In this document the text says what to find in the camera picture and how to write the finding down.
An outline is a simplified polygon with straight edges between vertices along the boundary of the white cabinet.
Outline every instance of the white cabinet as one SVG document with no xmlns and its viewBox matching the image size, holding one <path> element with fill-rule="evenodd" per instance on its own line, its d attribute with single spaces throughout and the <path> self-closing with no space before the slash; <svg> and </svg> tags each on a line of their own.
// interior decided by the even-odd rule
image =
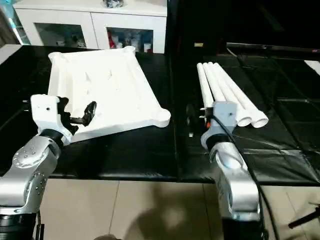
<svg viewBox="0 0 320 240">
<path fill-rule="evenodd" d="M 21 0 L 14 8 L 32 45 L 164 53 L 167 0 Z"/>
<path fill-rule="evenodd" d="M 30 43 L 97 49 L 90 12 L 16 9 Z"/>
</svg>

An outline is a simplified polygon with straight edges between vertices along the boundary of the tripod leg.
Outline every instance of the tripod leg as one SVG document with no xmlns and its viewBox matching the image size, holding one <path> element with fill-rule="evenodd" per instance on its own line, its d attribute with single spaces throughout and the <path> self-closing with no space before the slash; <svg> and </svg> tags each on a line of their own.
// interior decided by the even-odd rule
<svg viewBox="0 0 320 240">
<path fill-rule="evenodd" d="M 318 217 L 320 217 L 320 208 L 316 207 L 314 212 L 312 212 L 312 213 L 308 214 L 307 216 L 304 216 L 296 221 L 289 223 L 288 226 L 289 226 L 289 228 L 293 229 L 299 225 L 310 222 L 311 220 L 316 219 Z"/>
</svg>

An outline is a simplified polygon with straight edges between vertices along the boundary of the white pvc pipe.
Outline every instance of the white pvc pipe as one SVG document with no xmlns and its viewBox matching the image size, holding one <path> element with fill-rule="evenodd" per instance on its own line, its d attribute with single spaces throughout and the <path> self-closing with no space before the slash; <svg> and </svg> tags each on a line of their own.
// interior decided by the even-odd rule
<svg viewBox="0 0 320 240">
<path fill-rule="evenodd" d="M 217 66 L 214 65 L 212 62 L 208 63 L 209 68 L 213 75 L 216 77 L 218 85 L 227 101 L 233 102 L 236 104 L 236 115 L 235 120 L 239 127 L 247 126 L 251 123 L 252 119 L 250 117 L 250 113 L 245 110 L 240 102 L 238 101 L 237 97 L 234 95 L 232 90 L 228 87 L 225 81 L 220 76 L 220 72 L 217 70 Z"/>
<path fill-rule="evenodd" d="M 201 88 L 201 93 L 202 93 L 203 105 L 205 108 L 212 108 L 212 106 L 214 104 L 214 99 L 212 97 L 202 63 L 198 63 L 196 65 L 196 68 L 198 69 L 198 76 L 199 76 L 199 81 L 200 81 L 200 88 Z"/>
<path fill-rule="evenodd" d="M 208 63 L 204 63 L 203 68 L 204 68 L 206 78 L 209 82 L 209 86 L 211 88 L 214 100 L 216 102 L 225 102 L 226 98 L 219 87 L 216 76 L 214 76 L 213 73 L 211 72 Z"/>
<path fill-rule="evenodd" d="M 247 95 L 238 87 L 238 85 L 231 79 L 231 77 L 225 72 L 225 70 L 218 64 L 215 63 L 216 69 L 219 72 L 222 79 L 232 90 L 238 101 L 241 103 L 242 107 L 250 112 L 252 118 L 252 126 L 254 128 L 261 128 L 265 126 L 269 119 L 264 112 L 260 111 L 252 101 L 247 97 Z"/>
</svg>

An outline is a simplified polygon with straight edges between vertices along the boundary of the glass cabinet door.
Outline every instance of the glass cabinet door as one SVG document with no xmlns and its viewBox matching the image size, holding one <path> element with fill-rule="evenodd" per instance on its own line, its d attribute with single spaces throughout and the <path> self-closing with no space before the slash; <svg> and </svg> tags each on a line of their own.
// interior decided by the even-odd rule
<svg viewBox="0 0 320 240">
<path fill-rule="evenodd" d="M 99 49 L 130 45 L 138 52 L 165 52 L 166 17 L 113 13 L 91 16 Z"/>
<path fill-rule="evenodd" d="M 133 46 L 136 52 L 153 52 L 153 30 L 108 27 L 106 31 L 111 49 Z"/>
<path fill-rule="evenodd" d="M 16 9 L 32 45 L 97 49 L 90 12 Z"/>
<path fill-rule="evenodd" d="M 87 48 L 80 25 L 57 23 L 34 23 L 45 46 Z"/>
</svg>

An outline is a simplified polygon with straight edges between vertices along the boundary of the black table cover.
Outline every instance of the black table cover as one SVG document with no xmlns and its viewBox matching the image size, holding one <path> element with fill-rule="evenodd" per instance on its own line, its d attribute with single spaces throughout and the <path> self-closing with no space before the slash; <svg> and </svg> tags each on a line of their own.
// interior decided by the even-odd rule
<svg viewBox="0 0 320 240">
<path fill-rule="evenodd" d="M 0 65 L 5 83 L 0 89 L 0 126 L 7 122 L 0 127 L 0 174 L 9 169 L 17 149 L 37 133 L 31 113 L 21 111 L 22 101 L 32 94 L 47 93 L 48 54 L 76 51 L 86 49 L 23 46 Z M 234 131 L 260 183 L 320 185 L 320 76 L 302 60 L 242 57 L 241 65 L 233 56 L 168 59 L 162 54 L 136 53 L 136 58 L 160 105 L 171 112 L 169 126 L 72 143 L 52 177 L 212 183 L 208 152 L 200 144 L 203 120 L 197 120 L 194 137 L 189 137 L 186 121 L 187 105 L 201 114 L 196 64 L 212 61 L 220 63 L 269 117 L 262 128 L 237 127 Z"/>
</svg>

